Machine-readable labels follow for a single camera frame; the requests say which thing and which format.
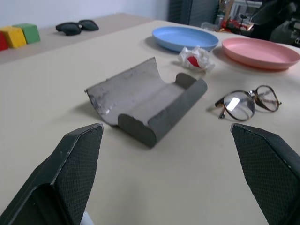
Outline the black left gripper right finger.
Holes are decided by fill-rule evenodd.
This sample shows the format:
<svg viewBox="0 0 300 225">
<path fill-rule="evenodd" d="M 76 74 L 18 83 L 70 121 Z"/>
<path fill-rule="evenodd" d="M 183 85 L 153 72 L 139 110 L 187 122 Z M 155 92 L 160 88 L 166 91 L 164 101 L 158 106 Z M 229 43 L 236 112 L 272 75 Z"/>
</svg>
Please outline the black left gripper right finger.
<svg viewBox="0 0 300 225">
<path fill-rule="evenodd" d="M 300 157 L 278 135 L 233 123 L 244 177 L 270 225 L 300 223 Z"/>
</svg>

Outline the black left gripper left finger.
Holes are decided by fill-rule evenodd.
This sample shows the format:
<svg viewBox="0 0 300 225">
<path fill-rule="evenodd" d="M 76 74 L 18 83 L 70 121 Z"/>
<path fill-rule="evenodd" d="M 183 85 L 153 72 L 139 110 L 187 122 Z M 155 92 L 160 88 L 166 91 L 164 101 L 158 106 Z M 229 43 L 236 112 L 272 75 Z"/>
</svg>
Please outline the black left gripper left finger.
<svg viewBox="0 0 300 225">
<path fill-rule="evenodd" d="M 103 125 L 65 134 L 0 216 L 2 225 L 78 225 L 97 171 Z"/>
</svg>

